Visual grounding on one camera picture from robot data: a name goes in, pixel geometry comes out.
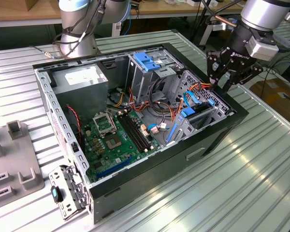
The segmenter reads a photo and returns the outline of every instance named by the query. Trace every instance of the gray plastic holder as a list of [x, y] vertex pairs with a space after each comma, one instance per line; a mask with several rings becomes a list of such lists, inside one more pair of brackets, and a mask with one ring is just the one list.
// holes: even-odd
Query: gray plastic holder
[[44, 187], [27, 125], [0, 128], [0, 207]]

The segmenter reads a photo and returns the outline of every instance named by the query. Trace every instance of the metal case frame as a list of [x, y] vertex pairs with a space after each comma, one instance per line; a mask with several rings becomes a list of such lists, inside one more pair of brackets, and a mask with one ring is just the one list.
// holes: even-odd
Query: metal case frame
[[[166, 49], [176, 57], [177, 60], [182, 62], [190, 72], [198, 76], [202, 81], [209, 82], [208, 77], [201, 70], [199, 70], [191, 61], [169, 43], [118, 51], [118, 53], [129, 53], [129, 51], [156, 47], [163, 47], [163, 49]], [[112, 54], [114, 54], [114, 52], [97, 56], [74, 58], [70, 59], [68, 62], [75, 62], [75, 64], [79, 64], [80, 62], [84, 63], [86, 61], [92, 62], [93, 60], [98, 60], [101, 56], [112, 57]], [[55, 61], [34, 65], [33, 68], [43, 68], [44, 72], [47, 72], [48, 69], [55, 68], [57, 64], [62, 63], [64, 63], [64, 61]], [[50, 101], [50, 95], [53, 94], [51, 86], [43, 86], [43, 88], [41, 88], [43, 83], [39, 79], [38, 83], [40, 90], [44, 93], [42, 94], [42, 100], [45, 109], [48, 112], [48, 116], [53, 120], [55, 119], [55, 122], [52, 124], [59, 142], [65, 145], [63, 146], [63, 149], [66, 152], [67, 157], [76, 161], [76, 164], [81, 164], [81, 166], [77, 166], [77, 168], [82, 176], [85, 176], [84, 170], [89, 166], [89, 164], [86, 159], [84, 160], [84, 157], [82, 157], [80, 148], [78, 151], [73, 151], [72, 144], [73, 142], [77, 142], [77, 140], [73, 136], [70, 126], [67, 126], [68, 122], [66, 121], [63, 112], [59, 110], [60, 107], [57, 108], [56, 101]], [[201, 157], [206, 156], [225, 138], [229, 131], [239, 125], [248, 115], [248, 112], [233, 98], [223, 93], [221, 88], [216, 87], [214, 92], [222, 101], [234, 110], [234, 114], [227, 116], [224, 120], [207, 127], [205, 130], [183, 141], [180, 141], [173, 145], [172, 149], [164, 149], [157, 153], [157, 155], [149, 157], [147, 160], [112, 176], [112, 178], [106, 179], [96, 185], [89, 185], [88, 188], [92, 197], [89, 210], [92, 212], [94, 223], [99, 222], [116, 210], [134, 201], [137, 197], [151, 190], [158, 184], [166, 181], [176, 173], [193, 164]]]

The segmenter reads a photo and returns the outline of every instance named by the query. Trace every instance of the sticker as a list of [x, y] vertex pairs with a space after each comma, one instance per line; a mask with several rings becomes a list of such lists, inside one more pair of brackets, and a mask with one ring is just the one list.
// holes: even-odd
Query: sticker
[[165, 128], [166, 128], [166, 123], [161, 122], [160, 127], [161, 127], [162, 129], [165, 129]]
[[99, 82], [98, 79], [100, 78], [95, 66], [90, 69], [67, 73], [65, 74], [65, 77], [70, 86], [86, 81], [92, 81], [92, 84], [97, 84]]
[[271, 88], [278, 88], [279, 86], [276, 83], [270, 82], [267, 83]]
[[281, 98], [286, 98], [286, 96], [288, 97], [288, 95], [284, 92], [280, 92], [280, 93], [277, 93]]

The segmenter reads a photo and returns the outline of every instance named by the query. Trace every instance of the chip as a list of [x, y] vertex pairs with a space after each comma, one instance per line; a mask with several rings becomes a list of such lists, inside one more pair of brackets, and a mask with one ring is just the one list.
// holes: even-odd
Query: chip
[[106, 136], [104, 140], [110, 150], [114, 149], [115, 147], [121, 146], [122, 144], [120, 138], [116, 134]]
[[102, 163], [100, 161], [93, 164], [93, 167], [95, 169], [100, 168], [101, 166], [102, 166]]

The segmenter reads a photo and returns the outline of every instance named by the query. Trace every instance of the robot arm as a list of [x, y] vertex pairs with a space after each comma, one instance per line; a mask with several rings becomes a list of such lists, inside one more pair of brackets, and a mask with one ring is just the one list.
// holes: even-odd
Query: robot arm
[[247, 1], [226, 45], [218, 52], [207, 52], [207, 74], [213, 87], [226, 72], [230, 78], [223, 87], [225, 92], [231, 85], [244, 84], [263, 71], [256, 62], [270, 61], [279, 51], [273, 29], [289, 10], [290, 0]]
[[59, 45], [63, 58], [98, 53], [93, 36], [98, 24], [124, 21], [130, 0], [59, 0], [63, 33]]

